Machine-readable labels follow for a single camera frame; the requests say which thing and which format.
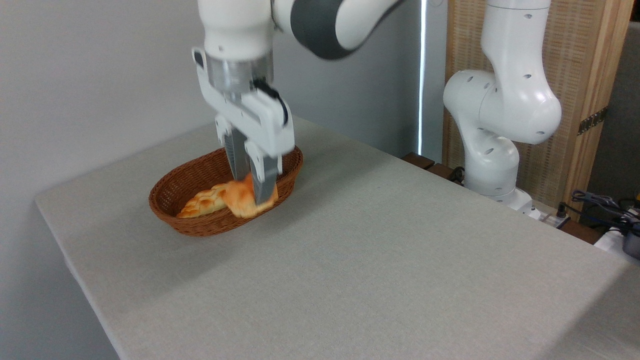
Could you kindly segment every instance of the table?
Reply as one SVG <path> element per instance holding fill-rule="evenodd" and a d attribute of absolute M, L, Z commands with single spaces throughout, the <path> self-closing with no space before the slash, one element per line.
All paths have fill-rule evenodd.
<path fill-rule="evenodd" d="M 434 174 L 295 119 L 293 194 L 190 238 L 163 175 L 213 125 L 36 203 L 122 359 L 638 359 L 640 271 Z"/>

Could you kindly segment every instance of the white device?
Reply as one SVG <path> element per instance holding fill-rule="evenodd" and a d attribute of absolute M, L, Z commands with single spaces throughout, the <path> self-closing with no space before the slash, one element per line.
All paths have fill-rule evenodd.
<path fill-rule="evenodd" d="M 538 144 L 561 120 L 545 76 L 542 44 L 550 0 L 487 0 L 482 50 L 495 73 L 457 72 L 444 104 L 465 149 L 465 186 L 538 218 L 531 196 L 516 188 L 520 156 L 512 140 Z"/>

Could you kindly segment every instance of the metal hinge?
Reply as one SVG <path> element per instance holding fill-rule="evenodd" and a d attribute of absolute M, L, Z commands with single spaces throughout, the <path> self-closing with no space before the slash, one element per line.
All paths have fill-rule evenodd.
<path fill-rule="evenodd" d="M 594 127 L 594 126 L 598 125 L 599 123 L 603 122 L 605 117 L 607 116 L 607 111 L 608 110 L 609 110 L 609 107 L 605 106 L 604 109 L 598 111 L 597 113 L 595 113 L 592 116 L 584 119 L 583 121 L 580 121 L 580 127 L 578 128 L 578 135 L 584 134 L 585 132 L 587 132 L 592 127 Z"/>

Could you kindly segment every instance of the mounting hole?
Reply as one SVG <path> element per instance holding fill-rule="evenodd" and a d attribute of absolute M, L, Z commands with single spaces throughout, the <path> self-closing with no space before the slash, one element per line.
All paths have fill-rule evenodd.
<path fill-rule="evenodd" d="M 202 54 L 200 53 L 200 51 L 193 52 L 193 61 L 195 61 L 196 64 L 204 69 L 204 60 L 202 59 Z"/>

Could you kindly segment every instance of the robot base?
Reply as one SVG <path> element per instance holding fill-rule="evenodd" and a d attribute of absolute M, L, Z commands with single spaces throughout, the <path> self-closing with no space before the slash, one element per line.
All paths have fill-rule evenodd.
<path fill-rule="evenodd" d="M 540 211 L 533 206 L 531 196 L 518 188 L 505 195 L 487 197 L 536 220 L 540 219 Z"/>

